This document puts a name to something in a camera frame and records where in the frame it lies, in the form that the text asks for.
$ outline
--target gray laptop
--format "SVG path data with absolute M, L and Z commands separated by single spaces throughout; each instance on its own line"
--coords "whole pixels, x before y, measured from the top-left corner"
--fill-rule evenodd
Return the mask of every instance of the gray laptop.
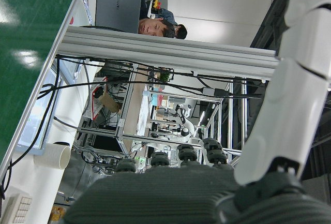
M 128 33 L 138 32 L 141 0 L 97 0 L 95 24 Z

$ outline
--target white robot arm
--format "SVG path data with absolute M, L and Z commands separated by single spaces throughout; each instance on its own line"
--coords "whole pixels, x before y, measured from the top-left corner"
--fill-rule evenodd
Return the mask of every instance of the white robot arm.
M 290 0 L 276 69 L 235 169 L 240 184 L 281 168 L 300 177 L 331 78 L 331 0 Z

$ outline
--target aluminum extrusion beam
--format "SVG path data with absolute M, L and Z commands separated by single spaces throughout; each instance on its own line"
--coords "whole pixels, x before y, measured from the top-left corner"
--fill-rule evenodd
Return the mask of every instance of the aluminum extrusion beam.
M 207 123 L 207 125 L 206 125 L 207 129 L 211 126 L 212 121 L 213 121 L 213 119 L 214 119 L 214 117 L 215 117 L 215 115 L 216 115 L 218 109 L 219 109 L 219 105 L 215 106 L 214 111 L 212 112 L 212 115 L 209 117 L 209 121 L 208 121 L 208 123 Z
M 181 94 L 173 94 L 169 92 L 164 91 L 149 91 L 150 94 L 155 95 L 163 95 L 163 96 L 173 96 L 177 98 L 186 98 L 186 99 L 192 99 L 197 101 L 207 101 L 207 102 L 220 102 L 221 98 L 215 98 L 215 97 L 208 97 L 208 96 L 190 96 L 190 95 L 181 95 Z
M 180 142 L 180 141 L 172 141 L 172 140 L 160 140 L 160 139 L 154 139 L 152 137 L 143 137 L 143 136 L 123 134 L 123 139 L 135 140 L 135 141 L 146 142 L 146 143 L 157 143 L 157 144 L 163 144 L 163 145 L 190 144 L 193 146 L 194 149 L 201 150 L 201 145 L 198 145 L 198 144 L 186 143 L 186 142 Z M 225 153 L 231 153 L 236 156 L 240 156 L 242 154 L 242 152 L 240 150 L 228 149 L 228 148 L 223 148 L 223 150 Z
M 160 121 L 160 120 L 156 120 L 156 119 L 151 119 L 151 122 L 158 122 L 158 123 L 164 123 L 164 124 L 170 124 L 170 125 L 180 124 L 180 123 L 175 123 L 175 122 Z M 206 129 L 206 127 L 203 127 L 203 126 L 194 125 L 194 127 L 195 128 L 200 128 L 200 129 Z
M 137 75 L 136 73 L 131 72 L 129 81 L 134 81 L 136 79 L 136 75 Z M 126 94 L 125 94 L 125 98 L 124 98 L 123 106 L 122 106 L 121 117 L 116 126 L 116 137 L 119 139 L 121 139 L 122 135 L 123 135 L 124 124 L 125 124 L 126 116 L 128 114 L 129 105 L 131 102 L 133 87 L 134 87 L 134 84 L 131 83 L 131 84 L 129 84 L 129 86 L 126 90 Z
M 274 51 L 75 26 L 68 28 L 58 53 L 265 80 L 278 65 Z
M 106 137 L 114 137 L 115 138 L 115 131 L 111 130 L 105 130 L 105 129 L 97 129 L 97 128 L 90 128 L 90 127 L 80 127 L 77 129 L 77 132 L 82 133 L 90 133 L 92 135 L 100 135 L 100 136 L 106 136 Z M 120 140 L 117 140 L 119 146 L 121 147 L 124 154 L 128 153 L 128 150 L 126 149 L 124 143 Z
M 247 94 L 247 85 L 242 84 L 242 95 Z M 244 147 L 247 137 L 247 98 L 242 99 L 242 147 Z
M 211 119 L 212 122 L 210 124 L 210 137 L 214 138 L 214 123 L 215 123 L 215 116 Z
M 222 142 L 222 102 L 218 107 L 218 120 L 217 120 L 217 142 Z
M 233 93 L 233 83 L 229 84 L 229 93 Z M 233 146 L 233 99 L 229 98 L 229 107 L 228 107 L 228 148 Z M 232 160 L 232 155 L 229 154 L 229 162 Z

